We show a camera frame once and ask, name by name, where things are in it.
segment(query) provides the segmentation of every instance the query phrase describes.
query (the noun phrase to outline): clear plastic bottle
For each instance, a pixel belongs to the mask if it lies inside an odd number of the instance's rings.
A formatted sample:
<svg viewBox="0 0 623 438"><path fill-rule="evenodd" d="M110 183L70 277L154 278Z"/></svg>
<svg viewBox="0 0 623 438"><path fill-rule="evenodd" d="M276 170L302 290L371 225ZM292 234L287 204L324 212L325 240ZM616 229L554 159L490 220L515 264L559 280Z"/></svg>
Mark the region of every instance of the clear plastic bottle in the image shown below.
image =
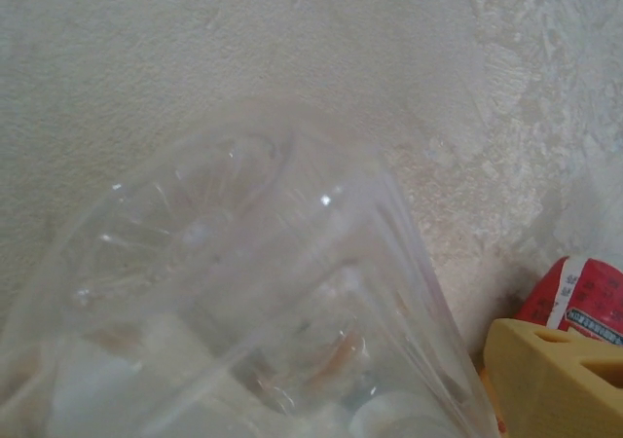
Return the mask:
<svg viewBox="0 0 623 438"><path fill-rule="evenodd" d="M0 388L10 438L496 436L387 167L274 101L222 109L67 224Z"/></svg>

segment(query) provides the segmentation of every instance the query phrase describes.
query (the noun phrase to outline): yellow plastic block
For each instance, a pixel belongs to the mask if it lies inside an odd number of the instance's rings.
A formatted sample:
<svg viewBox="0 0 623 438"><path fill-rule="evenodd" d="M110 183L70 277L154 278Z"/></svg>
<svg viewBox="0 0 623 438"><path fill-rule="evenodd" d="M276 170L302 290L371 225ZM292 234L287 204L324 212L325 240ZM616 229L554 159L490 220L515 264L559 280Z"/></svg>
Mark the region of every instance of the yellow plastic block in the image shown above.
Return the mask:
<svg viewBox="0 0 623 438"><path fill-rule="evenodd" d="M623 438L623 347L499 319L485 366L511 438Z"/></svg>

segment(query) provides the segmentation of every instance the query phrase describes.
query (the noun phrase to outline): white wall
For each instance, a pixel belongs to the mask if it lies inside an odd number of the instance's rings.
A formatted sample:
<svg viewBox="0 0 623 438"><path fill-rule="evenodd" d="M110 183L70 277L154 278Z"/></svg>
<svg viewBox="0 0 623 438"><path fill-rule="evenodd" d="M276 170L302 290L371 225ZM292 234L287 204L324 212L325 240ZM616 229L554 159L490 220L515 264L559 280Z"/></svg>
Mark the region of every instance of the white wall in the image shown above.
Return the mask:
<svg viewBox="0 0 623 438"><path fill-rule="evenodd" d="M621 0L2 5L0 313L81 201L253 93L384 148L472 345L557 256L623 252Z"/></svg>

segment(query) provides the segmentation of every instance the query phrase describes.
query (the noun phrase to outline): textured wall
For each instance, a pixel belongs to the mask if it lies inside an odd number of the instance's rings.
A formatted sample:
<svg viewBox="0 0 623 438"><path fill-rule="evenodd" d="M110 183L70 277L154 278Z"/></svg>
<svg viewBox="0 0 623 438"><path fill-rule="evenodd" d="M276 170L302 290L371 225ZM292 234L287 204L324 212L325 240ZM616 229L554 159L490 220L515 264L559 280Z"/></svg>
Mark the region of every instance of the textured wall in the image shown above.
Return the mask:
<svg viewBox="0 0 623 438"><path fill-rule="evenodd" d="M621 0L1 4L0 313L83 200L253 93L384 148L472 345L558 255L621 252Z"/></svg>

